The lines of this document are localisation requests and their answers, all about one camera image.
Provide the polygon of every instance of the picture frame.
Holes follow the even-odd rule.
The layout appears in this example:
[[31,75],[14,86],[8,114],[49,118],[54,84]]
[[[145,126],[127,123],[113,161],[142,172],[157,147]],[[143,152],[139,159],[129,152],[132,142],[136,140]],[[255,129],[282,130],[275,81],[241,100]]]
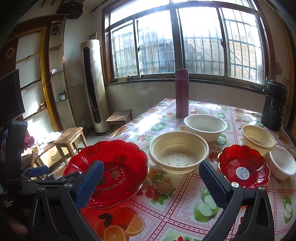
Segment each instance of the picture frame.
[[89,35],[89,40],[96,39],[97,35],[98,35],[98,32],[95,32],[95,33]]

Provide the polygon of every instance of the beige plastic bowl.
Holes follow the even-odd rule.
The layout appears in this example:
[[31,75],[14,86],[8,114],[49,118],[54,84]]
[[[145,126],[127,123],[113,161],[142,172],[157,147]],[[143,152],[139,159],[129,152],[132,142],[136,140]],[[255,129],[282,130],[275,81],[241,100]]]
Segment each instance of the beige plastic bowl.
[[149,155],[165,171],[184,174],[208,157],[209,146],[196,134],[173,131],[154,138],[149,146]]
[[273,136],[258,126],[243,126],[242,135],[244,145],[259,151],[262,156],[276,145]]

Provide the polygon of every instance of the small white bowl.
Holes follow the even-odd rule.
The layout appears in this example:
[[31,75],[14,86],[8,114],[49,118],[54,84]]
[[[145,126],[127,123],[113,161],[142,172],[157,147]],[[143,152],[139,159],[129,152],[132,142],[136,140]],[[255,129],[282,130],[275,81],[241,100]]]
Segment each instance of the small white bowl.
[[269,151],[271,161],[269,167],[272,174],[280,180],[296,174],[296,162],[292,155],[282,147],[275,147]]
[[165,171],[184,174],[194,170],[208,157],[209,146],[196,134],[172,131],[152,140],[149,155]]
[[197,134],[206,142],[213,142],[227,129],[222,119],[205,114],[189,115],[184,119],[185,125],[191,133]]

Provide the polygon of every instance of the person's hand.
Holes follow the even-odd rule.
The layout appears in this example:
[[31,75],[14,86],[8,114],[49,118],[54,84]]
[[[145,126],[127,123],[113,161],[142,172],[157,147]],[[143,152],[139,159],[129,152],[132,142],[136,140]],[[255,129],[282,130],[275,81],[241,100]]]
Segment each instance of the person's hand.
[[16,218],[8,216],[7,220],[16,234],[26,235],[28,233],[28,229],[24,225],[22,225]]

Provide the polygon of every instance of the red glass plate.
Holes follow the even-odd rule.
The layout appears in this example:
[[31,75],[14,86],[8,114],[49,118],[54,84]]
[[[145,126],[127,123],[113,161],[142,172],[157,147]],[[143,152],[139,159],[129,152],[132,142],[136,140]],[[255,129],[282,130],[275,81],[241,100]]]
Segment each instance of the red glass plate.
[[87,207],[105,209],[129,200],[148,175],[148,158],[131,142],[101,141],[72,157],[63,172],[85,172],[94,160],[104,164],[104,174]]
[[248,146],[233,144],[224,147],[218,161],[220,172],[230,183],[237,182],[243,188],[257,188],[269,182],[270,169],[265,158]]

